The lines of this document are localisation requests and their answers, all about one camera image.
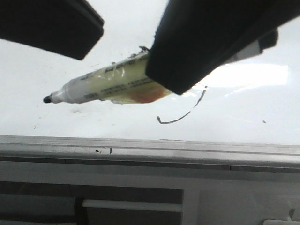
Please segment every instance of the metal ledge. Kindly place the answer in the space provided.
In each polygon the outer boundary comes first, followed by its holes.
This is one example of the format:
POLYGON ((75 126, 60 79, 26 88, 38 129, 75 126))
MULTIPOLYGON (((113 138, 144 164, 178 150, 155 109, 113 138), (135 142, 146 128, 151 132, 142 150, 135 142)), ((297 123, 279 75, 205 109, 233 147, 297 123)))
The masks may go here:
POLYGON ((0 156, 300 168, 300 146, 0 135, 0 156))
POLYGON ((170 204, 170 203, 128 202, 128 201, 107 201, 107 200, 85 199, 82 205, 83 207, 87 207, 87 208, 182 212, 181 204, 170 204))

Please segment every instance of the whiteboard marker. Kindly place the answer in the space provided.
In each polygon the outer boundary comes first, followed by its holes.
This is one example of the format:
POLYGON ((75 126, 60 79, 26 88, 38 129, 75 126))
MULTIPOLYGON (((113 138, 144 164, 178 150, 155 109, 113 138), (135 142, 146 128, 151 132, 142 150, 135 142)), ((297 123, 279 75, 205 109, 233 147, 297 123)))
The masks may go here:
POLYGON ((142 50, 126 60, 70 80, 45 103, 84 103, 110 100, 113 103, 150 103, 171 92, 145 75, 149 53, 142 50))

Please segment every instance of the black object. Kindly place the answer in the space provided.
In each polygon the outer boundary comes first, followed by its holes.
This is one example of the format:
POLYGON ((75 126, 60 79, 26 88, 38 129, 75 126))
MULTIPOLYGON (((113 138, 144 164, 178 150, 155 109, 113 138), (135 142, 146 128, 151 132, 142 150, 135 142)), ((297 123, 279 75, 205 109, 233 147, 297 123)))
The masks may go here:
POLYGON ((0 195, 0 220, 29 223, 74 223, 74 198, 0 195))
POLYGON ((146 75, 182 94, 235 53, 298 15, 299 0, 170 0, 146 75))
POLYGON ((271 48, 277 44, 278 40, 278 30, 272 30, 269 33, 263 35, 261 38, 259 38, 258 43, 261 51, 263 51, 266 48, 271 48))
POLYGON ((0 0, 0 38, 82 60, 103 35, 85 0, 0 0))
POLYGON ((84 201, 84 199, 81 197, 78 197, 75 199, 74 212, 75 212, 75 218, 76 218, 77 225, 88 225, 89 224, 87 209, 85 207, 83 207, 83 201, 84 201))
POLYGON ((50 96, 46 96, 46 97, 44 98, 44 103, 51 103, 51 98, 50 98, 50 96))

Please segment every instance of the white surface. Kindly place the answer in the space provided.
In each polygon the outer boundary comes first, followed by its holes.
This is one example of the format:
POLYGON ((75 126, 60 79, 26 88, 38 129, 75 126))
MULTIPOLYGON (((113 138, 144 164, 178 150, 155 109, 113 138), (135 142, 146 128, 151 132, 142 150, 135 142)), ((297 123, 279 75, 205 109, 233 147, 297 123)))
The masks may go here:
POLYGON ((0 40, 0 135, 177 139, 300 144, 300 19, 279 29, 279 42, 261 56, 225 65, 193 89, 144 105, 94 101, 44 104, 70 79, 151 47, 167 0, 90 0, 105 33, 83 61, 0 40))

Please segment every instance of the plastic wrap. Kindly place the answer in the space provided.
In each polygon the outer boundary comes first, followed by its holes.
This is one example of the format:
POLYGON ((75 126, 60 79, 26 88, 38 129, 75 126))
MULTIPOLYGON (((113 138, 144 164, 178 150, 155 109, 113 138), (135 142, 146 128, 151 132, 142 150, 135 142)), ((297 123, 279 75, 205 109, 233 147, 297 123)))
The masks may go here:
POLYGON ((111 100, 117 104, 150 103, 171 92, 145 75, 148 51, 72 79, 50 96, 53 103, 111 100))

